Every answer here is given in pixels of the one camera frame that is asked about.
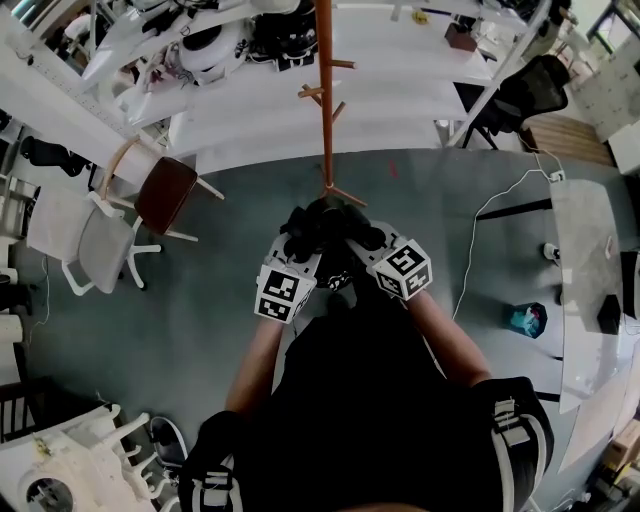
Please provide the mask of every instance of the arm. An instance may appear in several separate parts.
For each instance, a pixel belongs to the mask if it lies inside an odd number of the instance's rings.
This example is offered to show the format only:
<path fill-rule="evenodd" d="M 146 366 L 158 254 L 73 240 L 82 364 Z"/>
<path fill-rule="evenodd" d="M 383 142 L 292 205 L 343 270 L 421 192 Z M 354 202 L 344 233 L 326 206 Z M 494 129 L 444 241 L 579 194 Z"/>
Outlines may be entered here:
<path fill-rule="evenodd" d="M 231 385 L 225 407 L 250 417 L 271 396 L 273 373 L 284 324 L 261 318 Z"/>
<path fill-rule="evenodd" d="M 421 291 L 407 301 L 407 309 L 448 379 L 471 387 L 491 378 L 478 346 L 444 314 L 431 295 Z"/>

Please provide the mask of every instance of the white wall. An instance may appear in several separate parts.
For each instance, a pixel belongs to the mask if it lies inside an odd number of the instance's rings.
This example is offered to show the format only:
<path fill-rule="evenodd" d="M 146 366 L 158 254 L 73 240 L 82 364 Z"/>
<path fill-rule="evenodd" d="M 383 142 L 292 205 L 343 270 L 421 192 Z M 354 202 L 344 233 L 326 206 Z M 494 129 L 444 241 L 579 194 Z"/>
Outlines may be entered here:
<path fill-rule="evenodd" d="M 587 31 L 596 22 L 609 5 L 609 0 L 573 0 L 571 11 L 578 17 L 576 30 L 586 36 Z"/>

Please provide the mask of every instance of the concrete floor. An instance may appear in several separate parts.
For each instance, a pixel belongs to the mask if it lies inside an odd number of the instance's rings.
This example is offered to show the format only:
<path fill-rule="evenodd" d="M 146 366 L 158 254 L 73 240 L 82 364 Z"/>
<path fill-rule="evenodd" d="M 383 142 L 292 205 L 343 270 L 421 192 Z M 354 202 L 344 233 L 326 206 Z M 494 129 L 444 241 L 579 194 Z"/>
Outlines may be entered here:
<path fill-rule="evenodd" d="M 320 191 L 319 161 L 274 162 L 207 176 L 227 200 L 194 190 L 176 229 L 199 236 L 200 242 L 164 238 L 164 253 L 138 257 L 146 292 L 135 287 L 125 269 L 126 277 L 112 295 L 91 291 L 76 297 L 59 264 L 50 261 L 51 318 L 33 335 L 30 371 L 52 375 L 77 393 L 97 391 L 121 404 L 129 417 L 141 411 L 165 414 L 193 445 L 200 423 L 222 408 L 253 333 L 261 261 L 291 210 L 306 206 Z M 555 170 L 551 158 L 542 157 L 542 162 L 545 170 Z M 577 161 L 563 164 L 569 178 L 607 186 L 621 246 L 635 246 L 635 222 L 617 170 Z M 369 202 L 365 214 L 416 238 L 430 255 L 434 281 L 429 291 L 449 313 L 461 291 L 473 215 L 533 167 L 533 156 L 505 151 L 380 151 L 335 157 L 337 184 Z M 548 197 L 544 179 L 531 175 L 487 211 Z M 138 243 L 148 238 L 142 229 Z M 556 239 L 551 211 L 480 222 L 468 291 L 457 318 L 496 377 L 526 375 L 537 390 L 547 392 L 558 392 L 561 382 L 561 363 L 547 357 L 562 354 L 562 311 L 554 303 L 560 271 L 541 258 L 539 246 Z M 16 254 L 22 279 L 39 280 L 41 255 L 22 246 Z M 322 312 L 325 293 L 314 292 L 296 320 L 298 330 Z M 36 318 L 44 317 L 44 296 L 44 289 L 36 295 Z M 544 304 L 550 318 L 535 342 L 500 325 L 501 304 L 531 301 Z M 289 327 L 278 374 L 292 337 Z M 557 404 L 545 408 L 556 449 L 536 499 L 550 510 L 567 491 L 580 488 L 606 440 L 582 463 L 557 475 L 576 411 L 560 416 Z"/>

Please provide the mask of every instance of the cable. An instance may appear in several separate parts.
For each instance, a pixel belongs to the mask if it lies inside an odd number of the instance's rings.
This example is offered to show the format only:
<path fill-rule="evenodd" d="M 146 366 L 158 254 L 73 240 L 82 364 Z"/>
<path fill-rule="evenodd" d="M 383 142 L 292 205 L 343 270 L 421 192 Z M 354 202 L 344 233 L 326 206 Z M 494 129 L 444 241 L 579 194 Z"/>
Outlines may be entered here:
<path fill-rule="evenodd" d="M 44 266 L 45 259 L 47 260 L 47 268 L 46 269 L 45 269 L 45 266 Z M 39 325 L 45 325 L 49 321 L 49 314 L 51 313 L 51 309 L 49 308 L 49 290 L 50 290 L 50 284 L 49 284 L 49 260 L 47 259 L 46 256 L 44 256 L 42 258 L 42 271 L 45 273 L 45 278 L 47 279 L 47 316 L 45 317 L 44 322 L 38 320 L 36 322 L 36 324 L 31 328 L 31 331 L 29 331 L 29 341 L 27 342 L 27 348 L 31 347 L 31 337 L 33 336 L 33 331 L 35 331 L 36 327 L 38 327 Z"/>
<path fill-rule="evenodd" d="M 525 146 L 527 146 L 529 148 L 529 150 L 533 153 L 533 155 L 536 157 L 536 161 L 538 162 L 538 167 L 540 169 L 542 169 L 542 166 L 540 165 L 540 159 L 538 158 L 538 153 L 540 151 L 543 151 L 544 153 L 546 153 L 547 155 L 549 155 L 550 157 L 553 157 L 556 159 L 556 162 L 558 162 L 558 167 L 560 168 L 561 171 L 564 171 L 564 169 L 562 168 L 562 163 L 560 162 L 560 159 L 554 155 L 553 153 L 550 153 L 549 151 L 547 151 L 546 149 L 537 149 L 537 148 L 532 148 L 531 146 L 529 146 L 529 144 L 527 144 L 524 139 L 522 137 L 520 137 L 520 133 L 518 132 L 518 138 L 520 139 L 520 142 L 522 142 Z"/>
<path fill-rule="evenodd" d="M 499 192 L 499 193 L 491 196 L 487 200 L 487 202 L 482 205 L 482 207 L 476 212 L 475 216 L 473 217 L 473 230 L 471 231 L 471 244 L 469 244 L 469 260 L 468 260 L 468 263 L 467 263 L 467 270 L 465 270 L 465 272 L 464 272 L 464 279 L 462 281 L 462 293 L 460 294 L 460 298 L 458 299 L 458 304 L 456 304 L 456 309 L 453 311 L 453 317 L 452 318 L 454 320 L 456 318 L 456 315 L 458 314 L 458 309 L 460 309 L 460 304 L 462 303 L 462 298 L 464 297 L 464 294 L 467 291 L 467 277 L 469 276 L 469 270 L 471 270 L 471 254 L 473 252 L 473 243 L 476 240 L 476 224 L 478 223 L 478 216 L 489 205 L 489 203 L 491 201 L 493 201 L 496 197 L 504 196 L 504 195 L 508 194 L 509 192 L 511 192 L 518 185 L 520 185 L 520 183 L 522 183 L 524 181 L 524 179 L 529 175 L 530 172 L 540 172 L 540 173 L 542 173 L 542 175 L 546 178 L 546 180 L 549 183 L 551 183 L 551 179 L 549 179 L 549 176 L 547 176 L 547 173 L 545 173 L 542 170 L 541 166 L 540 166 L 539 169 L 529 169 L 527 172 L 525 172 L 522 175 L 522 177 L 518 181 L 516 181 L 513 185 L 511 185 L 507 190 L 505 190 L 503 192 Z"/>

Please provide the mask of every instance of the white chair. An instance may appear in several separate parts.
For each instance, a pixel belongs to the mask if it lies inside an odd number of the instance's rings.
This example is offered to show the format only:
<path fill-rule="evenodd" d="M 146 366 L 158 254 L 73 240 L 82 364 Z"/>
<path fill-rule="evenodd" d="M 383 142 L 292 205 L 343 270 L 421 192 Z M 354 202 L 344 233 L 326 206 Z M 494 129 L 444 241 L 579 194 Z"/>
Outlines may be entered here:
<path fill-rule="evenodd" d="M 134 245 L 138 218 L 129 226 L 122 210 L 114 209 L 96 192 L 82 197 L 66 189 L 42 188 L 31 215 L 27 245 L 62 262 L 64 273 L 76 295 L 96 287 L 111 293 L 126 261 L 136 285 L 146 288 L 136 269 L 134 256 L 160 252 L 161 245 Z M 78 261 L 90 282 L 79 285 L 69 268 Z"/>

